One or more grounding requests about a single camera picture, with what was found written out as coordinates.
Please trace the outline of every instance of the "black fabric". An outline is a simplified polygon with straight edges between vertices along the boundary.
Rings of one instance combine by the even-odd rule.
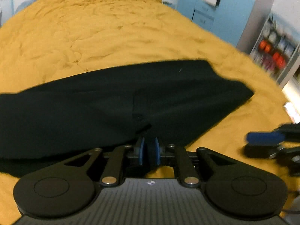
[[[84,73],[0,95],[0,158],[44,158],[140,135],[186,146],[252,95],[201,60]]]

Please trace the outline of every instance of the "metal screw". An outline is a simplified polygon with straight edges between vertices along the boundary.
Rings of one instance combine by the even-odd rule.
[[[199,179],[197,179],[196,177],[187,177],[184,179],[184,182],[188,185],[196,185],[197,183],[199,183]]]
[[[106,185],[113,185],[115,182],[117,181],[117,179],[115,177],[104,177],[102,179],[102,183],[105,183]]]

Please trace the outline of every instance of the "metal rivet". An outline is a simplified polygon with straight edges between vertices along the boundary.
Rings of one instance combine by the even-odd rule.
[[[298,162],[298,161],[300,161],[300,156],[295,156],[295,157],[293,157],[293,158],[292,158],[292,161],[293,161],[293,162]]]
[[[279,150],[279,151],[281,151],[283,149],[284,149],[284,147],[282,145],[280,145],[280,146],[277,147],[277,150]]]
[[[189,185],[195,185],[199,183],[199,179],[197,179],[196,177],[187,177],[184,179],[184,182]]]
[[[105,183],[106,185],[113,185],[115,182],[117,181],[117,179],[115,177],[104,177],[102,179],[102,182]]]
[[[271,154],[271,155],[269,156],[269,159],[274,159],[276,156],[277,156],[277,154],[276,154],[276,153],[273,153],[273,154]]]

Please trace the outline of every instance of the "bed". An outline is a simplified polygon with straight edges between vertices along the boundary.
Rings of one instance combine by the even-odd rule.
[[[120,65],[205,59],[220,76],[245,83],[255,94],[187,149],[207,147],[272,172],[291,191],[300,185],[275,161],[241,153],[248,132],[271,131],[290,122],[279,87],[247,55],[161,0],[38,0],[9,19],[0,38],[0,93]],[[168,167],[149,174],[171,175]],[[0,174],[1,225],[20,217],[12,195],[17,180]]]

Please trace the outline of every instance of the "black circular pad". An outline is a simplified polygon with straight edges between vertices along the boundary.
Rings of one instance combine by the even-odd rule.
[[[68,181],[62,178],[45,178],[35,184],[34,191],[42,197],[51,198],[63,195],[69,187]]]
[[[83,173],[27,175],[13,190],[15,202],[25,215],[59,218],[86,207],[94,197],[92,180]]]
[[[236,165],[220,168],[208,180],[205,191],[222,211],[244,219],[274,216],[287,198],[287,187],[279,177]]]
[[[260,195],[267,189],[266,183],[256,177],[243,176],[232,180],[232,188],[241,195]]]

